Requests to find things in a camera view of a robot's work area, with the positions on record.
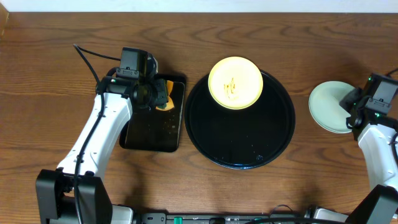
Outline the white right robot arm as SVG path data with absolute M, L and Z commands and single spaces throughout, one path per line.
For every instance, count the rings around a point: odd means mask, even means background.
M 349 113 L 346 125 L 363 152 L 372 188 L 346 223 L 390 223 L 397 213 L 397 120 L 367 108 L 370 99 L 355 88 L 340 101 Z

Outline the light blue plate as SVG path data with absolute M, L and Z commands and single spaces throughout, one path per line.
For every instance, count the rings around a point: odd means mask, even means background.
M 340 106 L 340 101 L 352 90 L 353 86 L 339 81 L 323 82 L 316 86 L 308 100 L 310 114 L 315 122 L 332 133 L 350 133 L 351 130 L 346 126 L 349 113 Z

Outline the yellow plate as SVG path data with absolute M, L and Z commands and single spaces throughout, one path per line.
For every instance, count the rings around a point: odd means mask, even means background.
M 259 68 L 243 57 L 220 60 L 208 76 L 210 95 L 220 106 L 230 110 L 242 110 L 253 105 L 263 86 Z

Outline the orange green scrub sponge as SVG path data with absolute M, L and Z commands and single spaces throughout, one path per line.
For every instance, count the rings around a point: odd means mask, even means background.
M 174 83 L 172 81 L 170 81 L 170 80 L 167 80 L 166 84 L 167 84 L 167 91 L 168 91 L 167 102 L 166 102 L 166 104 L 164 104 L 162 106 L 156 106 L 155 107 L 155 109 L 159 110 L 159 111 L 169 111 L 169 110 L 174 108 L 173 100 L 170 97 L 170 94 L 171 94 L 172 89 L 174 87 Z

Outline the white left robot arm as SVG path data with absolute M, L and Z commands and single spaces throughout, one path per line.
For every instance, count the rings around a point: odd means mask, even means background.
M 111 203 L 103 178 L 133 104 L 164 107 L 173 83 L 155 79 L 104 77 L 79 138 L 55 170 L 43 169 L 35 182 L 41 223 L 132 223 L 134 211 Z

